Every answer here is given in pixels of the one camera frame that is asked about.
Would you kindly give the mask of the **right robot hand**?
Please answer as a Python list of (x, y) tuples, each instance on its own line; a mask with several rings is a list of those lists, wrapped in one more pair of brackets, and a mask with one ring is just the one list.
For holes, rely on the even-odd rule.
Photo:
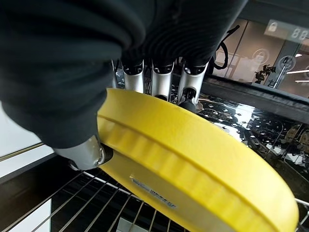
[(183, 57), (205, 66), (244, 0), (3, 0), (0, 100), (7, 116), (80, 170), (102, 164), (97, 112), (112, 61), (129, 75)]

